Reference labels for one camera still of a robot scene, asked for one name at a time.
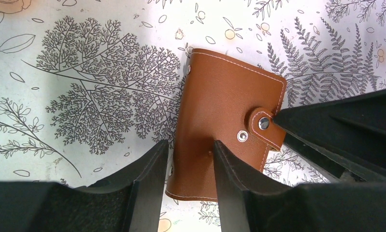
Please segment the brown leather card holder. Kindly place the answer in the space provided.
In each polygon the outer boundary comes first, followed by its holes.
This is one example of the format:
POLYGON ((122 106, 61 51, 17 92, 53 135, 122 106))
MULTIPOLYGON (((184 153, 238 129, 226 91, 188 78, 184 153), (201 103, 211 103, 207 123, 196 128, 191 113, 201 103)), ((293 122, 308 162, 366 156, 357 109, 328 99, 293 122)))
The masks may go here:
POLYGON ((280 111, 286 79, 227 55, 192 50, 177 120, 165 193, 180 201, 217 200, 213 145, 220 140, 262 172, 268 153, 280 151, 280 111))

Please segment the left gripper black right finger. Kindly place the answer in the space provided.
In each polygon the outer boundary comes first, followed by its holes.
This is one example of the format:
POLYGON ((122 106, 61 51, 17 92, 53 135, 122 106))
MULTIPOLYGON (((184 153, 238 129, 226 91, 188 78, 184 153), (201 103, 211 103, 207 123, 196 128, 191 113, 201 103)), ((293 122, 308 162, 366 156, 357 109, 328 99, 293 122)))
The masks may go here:
POLYGON ((386 182, 284 185, 214 143, 224 232, 386 232, 386 182))

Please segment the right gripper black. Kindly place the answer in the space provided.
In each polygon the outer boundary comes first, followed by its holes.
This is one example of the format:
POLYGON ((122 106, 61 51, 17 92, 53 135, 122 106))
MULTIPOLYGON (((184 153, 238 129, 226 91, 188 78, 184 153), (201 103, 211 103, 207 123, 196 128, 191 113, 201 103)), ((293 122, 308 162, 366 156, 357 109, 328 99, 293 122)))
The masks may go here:
POLYGON ((341 169, 386 181, 386 89, 347 99, 287 108, 272 124, 284 144, 338 178, 341 169))

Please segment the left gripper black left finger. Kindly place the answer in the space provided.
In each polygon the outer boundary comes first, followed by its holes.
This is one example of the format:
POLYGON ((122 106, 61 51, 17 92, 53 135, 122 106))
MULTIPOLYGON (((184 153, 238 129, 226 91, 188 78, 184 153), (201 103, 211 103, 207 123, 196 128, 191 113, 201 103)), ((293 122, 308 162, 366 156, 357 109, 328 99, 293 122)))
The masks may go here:
POLYGON ((0 232, 155 232, 169 145, 90 186, 0 182, 0 232))

